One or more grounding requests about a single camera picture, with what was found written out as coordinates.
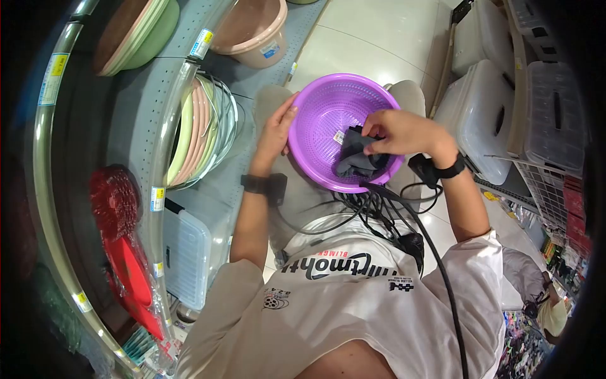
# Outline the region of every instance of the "black wrist strap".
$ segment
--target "black wrist strap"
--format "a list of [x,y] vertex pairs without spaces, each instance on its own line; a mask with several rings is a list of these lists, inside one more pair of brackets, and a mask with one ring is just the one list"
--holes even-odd
[[456,156],[456,161],[454,165],[450,166],[447,169],[436,169],[436,177],[439,179],[450,179],[459,175],[465,169],[465,161],[463,160],[463,154],[459,152]]
[[408,161],[411,170],[431,189],[435,189],[439,179],[450,179],[459,175],[465,169],[463,154],[457,154],[454,165],[447,169],[437,169],[431,158],[419,153]]

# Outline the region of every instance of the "beige pants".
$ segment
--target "beige pants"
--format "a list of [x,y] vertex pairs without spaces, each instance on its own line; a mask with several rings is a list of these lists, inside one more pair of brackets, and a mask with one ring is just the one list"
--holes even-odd
[[[402,110],[425,117],[425,97],[415,82],[401,81],[389,87],[388,91]],[[276,85],[265,86],[256,94],[253,114],[258,135],[265,121],[290,95],[292,95],[291,91]],[[399,193],[404,186],[419,181],[407,163],[408,159],[387,183],[387,187],[394,192]],[[345,210],[342,203],[331,203],[333,200],[331,192],[308,178],[296,164],[292,154],[279,156],[271,172],[283,173],[288,177],[284,204],[280,207],[280,213],[291,224],[303,227],[320,217]],[[406,193],[406,197],[421,197],[421,187],[412,188]],[[295,234],[296,231],[285,225],[274,209],[270,210],[269,240],[274,252],[282,250]]]

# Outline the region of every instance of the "person's left hand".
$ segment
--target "person's left hand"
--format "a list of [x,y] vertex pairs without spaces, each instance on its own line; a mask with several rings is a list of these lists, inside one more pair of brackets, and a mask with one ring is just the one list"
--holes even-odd
[[268,176],[271,167],[280,153],[288,154],[286,142],[290,124],[295,119],[298,108],[293,102],[299,95],[294,93],[267,119],[265,127],[257,142],[257,151],[250,163],[250,173],[254,176]]

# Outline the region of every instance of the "price tag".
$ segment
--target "price tag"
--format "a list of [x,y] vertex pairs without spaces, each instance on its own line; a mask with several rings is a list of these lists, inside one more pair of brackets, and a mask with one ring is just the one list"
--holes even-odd
[[76,305],[78,306],[78,308],[80,309],[80,312],[82,312],[82,313],[86,313],[86,312],[90,311],[91,309],[93,309],[93,306],[90,305],[90,302],[86,298],[86,295],[84,294],[84,292],[80,292],[75,295],[72,295],[72,299],[74,299],[74,301],[76,302]]
[[164,210],[164,193],[165,192],[166,192],[165,187],[152,187],[151,188],[150,210],[152,212],[162,212]]
[[63,78],[63,72],[69,57],[69,53],[54,53],[51,55],[40,88],[39,106],[53,106],[57,103],[61,78]]
[[343,138],[345,138],[345,133],[340,130],[337,130],[337,134],[333,137],[333,140],[337,141],[339,145],[343,145]]
[[190,55],[204,59],[204,56],[208,52],[210,43],[212,42],[214,36],[215,34],[210,30],[206,28],[202,29],[196,43],[191,48]]
[[484,196],[486,197],[486,199],[488,199],[490,201],[497,201],[499,199],[498,197],[494,196],[492,194],[492,192],[488,192],[488,191],[484,192]]
[[154,263],[153,265],[153,274],[156,278],[164,276],[164,263]]

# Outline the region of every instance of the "storage box lid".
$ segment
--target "storage box lid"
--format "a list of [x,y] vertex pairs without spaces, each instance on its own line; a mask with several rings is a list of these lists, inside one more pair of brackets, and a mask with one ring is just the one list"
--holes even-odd
[[206,298],[211,235],[206,225],[182,210],[164,212],[166,289],[187,307],[202,309]]
[[487,59],[495,63],[501,71],[513,80],[515,78],[513,43],[507,19],[489,0],[476,0],[474,7],[480,24],[482,49]]
[[528,65],[526,155],[580,174],[585,158],[585,117],[572,70],[565,63]]
[[511,162],[486,155],[509,157],[513,98],[503,72],[485,59],[448,87],[434,117],[484,178],[498,186],[505,182]]

